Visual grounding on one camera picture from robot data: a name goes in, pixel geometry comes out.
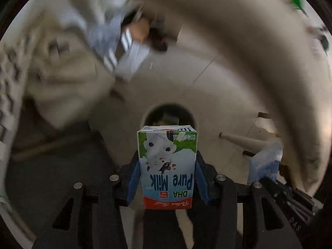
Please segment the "DHA pure milk carton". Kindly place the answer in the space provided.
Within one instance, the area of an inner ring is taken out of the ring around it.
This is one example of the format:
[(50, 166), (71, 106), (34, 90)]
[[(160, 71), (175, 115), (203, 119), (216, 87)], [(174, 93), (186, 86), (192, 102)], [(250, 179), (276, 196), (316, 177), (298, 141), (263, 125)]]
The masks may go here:
[(144, 126), (137, 132), (137, 140), (145, 208), (190, 209), (197, 131), (190, 125)]

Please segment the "clear plastic wrapper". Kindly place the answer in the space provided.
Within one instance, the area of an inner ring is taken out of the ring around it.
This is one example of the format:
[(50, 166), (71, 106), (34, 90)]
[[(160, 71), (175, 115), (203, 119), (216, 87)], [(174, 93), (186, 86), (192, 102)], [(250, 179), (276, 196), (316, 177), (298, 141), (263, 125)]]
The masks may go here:
[(283, 147), (279, 142), (273, 142), (264, 146), (255, 156), (248, 159), (249, 174), (247, 184), (269, 178), (273, 182), (277, 180), (279, 164), (283, 156)]

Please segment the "round white trash bin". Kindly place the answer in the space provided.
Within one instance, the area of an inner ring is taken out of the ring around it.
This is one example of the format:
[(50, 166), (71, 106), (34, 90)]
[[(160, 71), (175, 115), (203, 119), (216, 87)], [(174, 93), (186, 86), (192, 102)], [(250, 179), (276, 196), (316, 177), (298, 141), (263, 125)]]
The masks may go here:
[(150, 109), (143, 117), (141, 126), (190, 125), (196, 128), (192, 112), (183, 105), (167, 102)]

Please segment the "checkered black white cloth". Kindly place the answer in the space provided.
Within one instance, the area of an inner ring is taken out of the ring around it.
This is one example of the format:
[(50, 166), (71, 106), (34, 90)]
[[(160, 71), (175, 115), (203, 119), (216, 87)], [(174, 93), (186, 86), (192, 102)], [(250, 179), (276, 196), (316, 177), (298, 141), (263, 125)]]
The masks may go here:
[(24, 93), (29, 56), (27, 40), (1, 46), (1, 161), (8, 157), (16, 134)]

